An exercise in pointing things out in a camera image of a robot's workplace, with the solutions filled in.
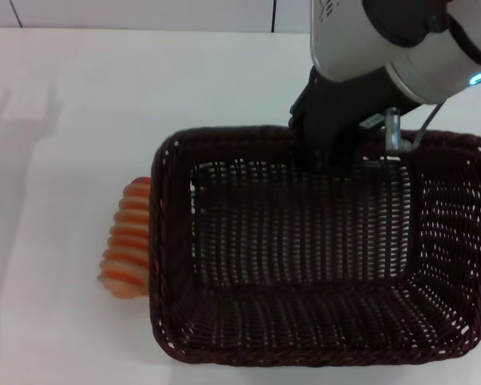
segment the white table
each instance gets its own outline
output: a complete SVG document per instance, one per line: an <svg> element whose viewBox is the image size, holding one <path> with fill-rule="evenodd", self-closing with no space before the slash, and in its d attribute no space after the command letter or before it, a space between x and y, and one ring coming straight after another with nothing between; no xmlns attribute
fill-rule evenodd
<svg viewBox="0 0 481 385"><path fill-rule="evenodd" d="M0 384L481 384L481 343L421 367L184 365L148 300L95 280L121 191L165 137L285 124L309 68L304 35L0 30ZM432 127L481 135L481 86Z"/></svg>

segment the wicker basket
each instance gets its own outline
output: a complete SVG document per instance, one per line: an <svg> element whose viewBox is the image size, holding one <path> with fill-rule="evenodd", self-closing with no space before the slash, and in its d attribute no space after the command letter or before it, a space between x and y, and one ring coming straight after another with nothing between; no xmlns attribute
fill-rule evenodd
<svg viewBox="0 0 481 385"><path fill-rule="evenodd" d="M419 364L481 340L481 138L293 162L289 129L179 132L152 169L150 307L185 363Z"/></svg>

